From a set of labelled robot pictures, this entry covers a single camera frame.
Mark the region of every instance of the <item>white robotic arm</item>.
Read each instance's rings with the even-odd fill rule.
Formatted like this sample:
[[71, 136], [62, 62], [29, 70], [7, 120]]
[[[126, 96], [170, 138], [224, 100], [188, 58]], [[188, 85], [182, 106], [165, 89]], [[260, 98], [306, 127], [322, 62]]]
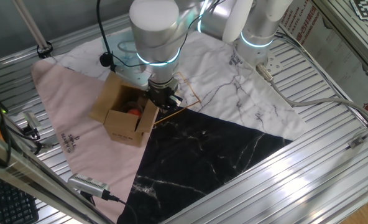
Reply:
[[267, 62], [268, 46], [292, 1], [135, 0], [129, 16], [142, 69], [151, 73], [149, 98], [166, 110], [179, 106], [182, 99], [175, 96], [178, 82], [173, 74], [181, 47], [194, 27], [225, 42], [240, 36], [236, 48], [244, 60], [251, 65]]

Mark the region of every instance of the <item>black keyboard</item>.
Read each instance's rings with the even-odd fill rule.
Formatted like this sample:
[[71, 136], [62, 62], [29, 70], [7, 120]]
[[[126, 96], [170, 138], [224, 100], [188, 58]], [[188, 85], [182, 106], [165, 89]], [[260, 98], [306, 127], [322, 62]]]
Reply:
[[30, 224], [38, 219], [35, 198], [0, 179], [0, 224]]

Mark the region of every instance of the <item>cardboard box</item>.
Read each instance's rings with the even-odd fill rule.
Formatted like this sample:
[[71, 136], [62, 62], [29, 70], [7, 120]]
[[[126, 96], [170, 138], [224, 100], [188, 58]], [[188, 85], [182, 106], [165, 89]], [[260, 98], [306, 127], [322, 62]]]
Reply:
[[[144, 91], [123, 82], [115, 73], [107, 77], [103, 90], [97, 97], [89, 117], [104, 124], [113, 141], [131, 146], [142, 146], [144, 138], [154, 125], [158, 108], [147, 98]], [[142, 116], [120, 111], [128, 102], [137, 102], [142, 108]]]

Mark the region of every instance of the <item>white cable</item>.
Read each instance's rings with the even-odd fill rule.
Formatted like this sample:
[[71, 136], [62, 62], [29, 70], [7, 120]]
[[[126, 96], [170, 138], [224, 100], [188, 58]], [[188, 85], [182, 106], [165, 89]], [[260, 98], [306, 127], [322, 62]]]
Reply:
[[345, 99], [340, 99], [340, 98], [323, 98], [323, 99], [319, 99], [319, 100], [311, 100], [311, 101], [307, 101], [307, 102], [295, 102], [292, 100], [289, 100], [288, 98], [286, 98], [281, 91], [278, 89], [278, 87], [276, 86], [276, 84], [274, 83], [274, 81], [271, 81], [271, 86], [272, 88], [286, 101], [288, 102], [289, 105], [291, 106], [310, 106], [310, 105], [316, 105], [318, 103], [326, 103], [326, 102], [337, 102], [337, 103], [344, 103], [345, 105], [351, 106], [354, 109], [358, 110], [359, 112], [361, 112], [362, 114], [364, 114], [365, 116], [368, 117], [368, 111], [366, 111], [364, 108], [358, 106], [357, 104], [355, 104], [354, 102], [351, 102], [349, 100], [345, 100]]

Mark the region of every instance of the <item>white tube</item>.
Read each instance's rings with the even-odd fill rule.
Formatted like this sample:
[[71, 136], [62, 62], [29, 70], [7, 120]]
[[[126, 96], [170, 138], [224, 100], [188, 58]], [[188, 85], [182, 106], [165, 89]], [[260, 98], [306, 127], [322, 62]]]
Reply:
[[25, 7], [25, 4], [22, 2], [22, 0], [12, 0], [15, 7], [17, 8], [18, 12], [20, 13], [22, 19], [27, 24], [27, 27], [29, 28], [29, 31], [34, 36], [35, 41], [39, 45], [39, 47], [44, 50], [48, 48], [48, 45], [46, 43], [46, 40], [44, 39], [42, 33], [40, 32], [39, 28], [36, 26], [36, 23], [32, 16], [30, 16], [27, 8]]
[[269, 0], [265, 13], [271, 21], [278, 21], [292, 2], [293, 0]]
[[234, 41], [243, 30], [246, 19], [251, 11], [253, 0], [237, 0], [231, 14], [228, 17], [223, 32], [223, 41]]

